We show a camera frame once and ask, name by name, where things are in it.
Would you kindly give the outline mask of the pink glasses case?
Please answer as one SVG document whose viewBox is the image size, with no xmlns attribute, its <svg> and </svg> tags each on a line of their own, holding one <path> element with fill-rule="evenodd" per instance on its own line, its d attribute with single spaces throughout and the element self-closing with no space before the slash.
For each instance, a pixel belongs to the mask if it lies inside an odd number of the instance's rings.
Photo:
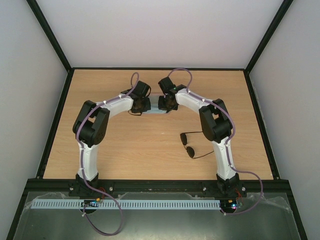
<svg viewBox="0 0 320 240">
<path fill-rule="evenodd" d="M 162 93 L 151 93 L 146 99 L 146 108 L 142 114 L 167 114 L 168 109 L 162 102 L 164 98 Z"/>
</svg>

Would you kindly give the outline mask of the black gold sunglasses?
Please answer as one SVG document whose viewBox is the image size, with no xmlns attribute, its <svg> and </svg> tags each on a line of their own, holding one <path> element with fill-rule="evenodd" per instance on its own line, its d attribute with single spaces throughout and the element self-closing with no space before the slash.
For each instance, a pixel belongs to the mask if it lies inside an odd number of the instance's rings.
<svg viewBox="0 0 320 240">
<path fill-rule="evenodd" d="M 182 132 L 179 135 L 180 141 L 181 141 L 187 155 L 191 159 L 194 159 L 194 160 L 201 159 L 206 156 L 212 155 L 215 152 L 214 150 L 210 150 L 206 153 L 200 152 L 199 147 L 197 145 L 194 145 L 192 140 L 190 140 L 191 135 L 202 134 L 202 133 L 203 133 L 202 131 L 187 131 L 187 132 Z"/>
</svg>

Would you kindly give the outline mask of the light blue cleaning cloth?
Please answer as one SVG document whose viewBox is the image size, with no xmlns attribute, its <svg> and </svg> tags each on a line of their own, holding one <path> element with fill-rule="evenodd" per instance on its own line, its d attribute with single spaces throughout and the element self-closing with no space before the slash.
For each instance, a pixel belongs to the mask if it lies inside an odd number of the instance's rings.
<svg viewBox="0 0 320 240">
<path fill-rule="evenodd" d="M 157 113 L 160 112 L 158 103 L 159 103 L 159 97 L 158 96 L 150 98 L 150 112 L 152 114 L 157 114 Z"/>
</svg>

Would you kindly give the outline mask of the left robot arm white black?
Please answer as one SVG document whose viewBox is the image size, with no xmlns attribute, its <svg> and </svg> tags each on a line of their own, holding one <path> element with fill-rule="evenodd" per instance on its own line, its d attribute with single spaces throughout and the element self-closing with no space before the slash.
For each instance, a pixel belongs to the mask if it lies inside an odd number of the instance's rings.
<svg viewBox="0 0 320 240">
<path fill-rule="evenodd" d="M 97 168 L 99 145 L 103 141 L 109 119 L 122 112 L 133 110 L 143 113 L 150 110 L 151 87 L 138 80 L 130 89 L 104 101 L 87 100 L 74 122 L 72 131 L 79 146 L 79 169 L 69 195 L 81 198 L 99 198 L 113 195 L 115 182 L 99 179 Z"/>
</svg>

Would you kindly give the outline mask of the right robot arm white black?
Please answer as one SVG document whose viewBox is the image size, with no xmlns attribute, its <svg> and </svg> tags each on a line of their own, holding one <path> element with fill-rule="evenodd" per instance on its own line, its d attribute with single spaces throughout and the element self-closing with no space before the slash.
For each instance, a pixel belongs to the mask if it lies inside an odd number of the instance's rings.
<svg viewBox="0 0 320 240">
<path fill-rule="evenodd" d="M 176 86 L 168 76 L 160 80 L 158 85 L 163 92 L 158 101 L 160 108 L 170 112 L 177 110 L 178 106 L 185 106 L 199 114 L 202 133 L 213 144 L 218 191 L 229 196 L 236 189 L 239 174 L 234 170 L 231 151 L 234 122 L 223 100 L 204 98 L 182 84 Z"/>
</svg>

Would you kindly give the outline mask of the left controller board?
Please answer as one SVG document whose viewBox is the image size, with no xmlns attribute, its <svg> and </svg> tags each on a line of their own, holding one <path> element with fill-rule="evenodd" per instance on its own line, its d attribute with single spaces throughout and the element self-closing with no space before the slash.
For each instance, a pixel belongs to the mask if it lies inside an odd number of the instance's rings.
<svg viewBox="0 0 320 240">
<path fill-rule="evenodd" d="M 81 208 L 99 208 L 104 202 L 103 198 L 80 199 L 79 206 Z"/>
</svg>

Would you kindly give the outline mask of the controller board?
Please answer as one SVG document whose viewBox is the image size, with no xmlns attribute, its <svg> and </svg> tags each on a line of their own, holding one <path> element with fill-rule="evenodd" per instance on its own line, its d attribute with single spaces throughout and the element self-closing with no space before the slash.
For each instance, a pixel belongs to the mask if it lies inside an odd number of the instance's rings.
<svg viewBox="0 0 320 240">
<path fill-rule="evenodd" d="M 243 198 L 237 197 L 232 199 L 220 200 L 220 208 L 225 212 L 233 212 L 238 208 L 241 208 L 244 203 Z"/>
<path fill-rule="evenodd" d="M 79 206 L 81 208 L 99 208 L 104 202 L 103 198 L 80 199 Z"/>
</svg>

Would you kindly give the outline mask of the right controller board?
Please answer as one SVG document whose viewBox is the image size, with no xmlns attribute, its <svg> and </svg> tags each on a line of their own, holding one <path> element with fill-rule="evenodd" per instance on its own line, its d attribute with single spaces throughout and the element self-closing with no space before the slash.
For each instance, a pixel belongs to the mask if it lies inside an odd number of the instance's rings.
<svg viewBox="0 0 320 240">
<path fill-rule="evenodd" d="M 233 212 L 238 208 L 241 208 L 244 203 L 243 198 L 237 197 L 232 199 L 220 200 L 220 208 L 225 212 Z"/>
</svg>

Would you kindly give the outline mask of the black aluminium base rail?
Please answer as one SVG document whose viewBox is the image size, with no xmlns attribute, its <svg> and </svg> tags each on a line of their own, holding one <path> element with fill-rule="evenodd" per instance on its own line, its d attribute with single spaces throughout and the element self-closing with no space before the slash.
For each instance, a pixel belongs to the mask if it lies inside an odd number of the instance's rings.
<svg viewBox="0 0 320 240">
<path fill-rule="evenodd" d="M 259 193 L 258 180 L 242 180 L 240 186 L 222 194 L 216 180 L 99 180 L 98 188 L 114 198 L 125 193 L 187 193 L 200 198 L 227 199 L 236 198 L 238 194 L 245 197 L 248 193 Z M 63 192 L 71 197 L 92 198 L 101 196 L 74 179 L 37 179 L 27 180 L 23 196 L 30 192 Z"/>
</svg>

